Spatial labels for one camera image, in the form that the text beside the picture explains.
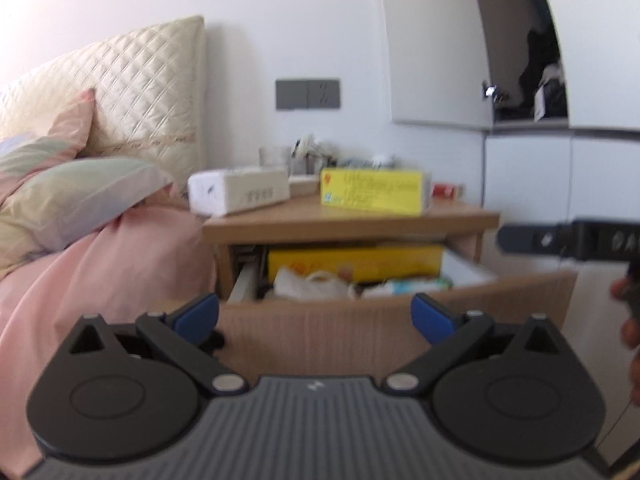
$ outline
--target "pink pillow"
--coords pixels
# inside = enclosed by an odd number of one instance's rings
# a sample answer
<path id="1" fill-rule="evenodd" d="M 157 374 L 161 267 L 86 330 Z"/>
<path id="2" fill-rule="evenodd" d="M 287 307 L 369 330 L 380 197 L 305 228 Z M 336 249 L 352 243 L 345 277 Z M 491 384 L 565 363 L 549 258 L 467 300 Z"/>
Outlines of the pink pillow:
<path id="1" fill-rule="evenodd" d="M 33 127 L 0 142 L 0 205 L 35 173 L 73 160 L 89 138 L 95 90 L 80 92 Z"/>

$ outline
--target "open wardrobe door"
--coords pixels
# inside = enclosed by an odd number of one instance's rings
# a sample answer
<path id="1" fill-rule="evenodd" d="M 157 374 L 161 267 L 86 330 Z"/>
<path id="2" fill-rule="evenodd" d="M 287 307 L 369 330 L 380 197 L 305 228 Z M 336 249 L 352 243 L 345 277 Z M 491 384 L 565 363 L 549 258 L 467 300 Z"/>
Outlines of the open wardrobe door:
<path id="1" fill-rule="evenodd" d="M 489 64 L 478 0 L 383 0 L 392 117 L 488 130 Z"/>
<path id="2" fill-rule="evenodd" d="M 640 0 L 548 0 L 568 81 L 569 126 L 639 130 Z"/>

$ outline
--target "gray switch panel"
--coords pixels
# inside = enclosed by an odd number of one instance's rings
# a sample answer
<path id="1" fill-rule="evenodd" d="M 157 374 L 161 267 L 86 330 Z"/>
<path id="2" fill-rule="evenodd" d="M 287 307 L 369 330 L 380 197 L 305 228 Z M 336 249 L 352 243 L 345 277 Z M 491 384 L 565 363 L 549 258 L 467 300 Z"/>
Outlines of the gray switch panel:
<path id="1" fill-rule="evenodd" d="M 307 84 L 304 79 L 278 79 L 276 81 L 276 110 L 308 108 Z"/>
<path id="2" fill-rule="evenodd" d="M 338 79 L 278 79 L 276 110 L 340 108 Z"/>
<path id="3" fill-rule="evenodd" d="M 340 80 L 313 79 L 307 83 L 309 108 L 340 108 Z"/>

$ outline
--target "gray ribbed surface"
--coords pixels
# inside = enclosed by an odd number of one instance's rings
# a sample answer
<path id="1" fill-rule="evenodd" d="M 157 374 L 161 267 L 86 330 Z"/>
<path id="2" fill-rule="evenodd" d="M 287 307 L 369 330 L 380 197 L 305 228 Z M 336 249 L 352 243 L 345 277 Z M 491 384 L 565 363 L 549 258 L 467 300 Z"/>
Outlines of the gray ribbed surface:
<path id="1" fill-rule="evenodd" d="M 538 470 L 493 466 L 452 446 L 413 399 L 367 378 L 263 378 L 210 403 L 155 457 L 116 467 L 47 460 L 30 480 L 600 480 L 581 460 Z"/>

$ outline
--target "drawer front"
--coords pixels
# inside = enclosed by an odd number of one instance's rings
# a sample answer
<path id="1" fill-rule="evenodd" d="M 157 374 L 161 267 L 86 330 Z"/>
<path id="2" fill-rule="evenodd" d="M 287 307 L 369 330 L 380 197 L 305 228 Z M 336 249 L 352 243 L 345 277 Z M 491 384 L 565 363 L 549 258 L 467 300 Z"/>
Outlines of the drawer front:
<path id="1" fill-rule="evenodd" d="M 456 312 L 479 309 L 500 322 L 546 313 L 562 326 L 576 274 L 559 270 L 432 294 Z M 260 375 L 384 378 L 429 346 L 412 327 L 410 296 L 340 301 L 224 304 L 221 361 L 251 381 Z"/>

